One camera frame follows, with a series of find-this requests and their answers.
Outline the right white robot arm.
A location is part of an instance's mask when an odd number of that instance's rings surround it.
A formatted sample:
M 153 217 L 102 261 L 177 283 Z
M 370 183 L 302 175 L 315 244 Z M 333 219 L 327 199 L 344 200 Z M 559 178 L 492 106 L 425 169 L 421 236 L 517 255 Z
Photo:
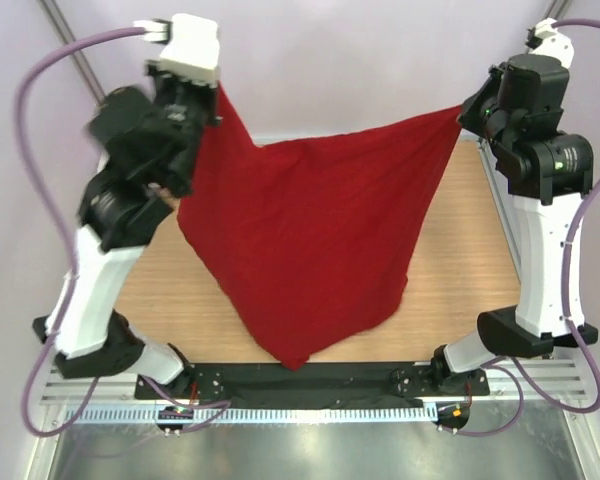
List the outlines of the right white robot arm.
M 559 130 L 570 72 L 555 57 L 519 54 L 494 66 L 466 99 L 461 126 L 488 143 L 507 180 L 520 235 L 517 304 L 482 312 L 466 337 L 438 347 L 430 382 L 452 396 L 485 364 L 593 345 L 599 331 L 580 306 L 579 220 L 592 190 L 593 150 Z

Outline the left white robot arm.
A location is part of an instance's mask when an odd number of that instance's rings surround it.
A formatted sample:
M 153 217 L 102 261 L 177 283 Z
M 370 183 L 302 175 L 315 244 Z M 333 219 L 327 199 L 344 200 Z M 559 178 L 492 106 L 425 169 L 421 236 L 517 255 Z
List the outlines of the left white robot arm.
M 171 400 L 184 398 L 192 370 L 172 344 L 135 330 L 115 303 L 159 225 L 172 213 L 162 189 L 181 199 L 192 193 L 204 130 L 215 126 L 219 70 L 167 60 L 149 61 L 153 96 L 120 87 L 101 102 L 87 126 L 105 150 L 106 164 L 86 185 L 71 252 L 77 276 L 66 281 L 56 307 L 34 320 L 38 338 L 51 341 L 54 364 L 66 379 L 133 373 L 156 382 Z

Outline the dark red t-shirt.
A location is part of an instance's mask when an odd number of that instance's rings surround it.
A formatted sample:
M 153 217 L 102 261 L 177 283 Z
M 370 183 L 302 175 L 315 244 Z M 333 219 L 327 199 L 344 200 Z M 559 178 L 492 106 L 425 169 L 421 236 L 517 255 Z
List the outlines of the dark red t-shirt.
M 257 145 L 226 94 L 179 228 L 254 341 L 295 370 L 399 308 L 458 107 Z

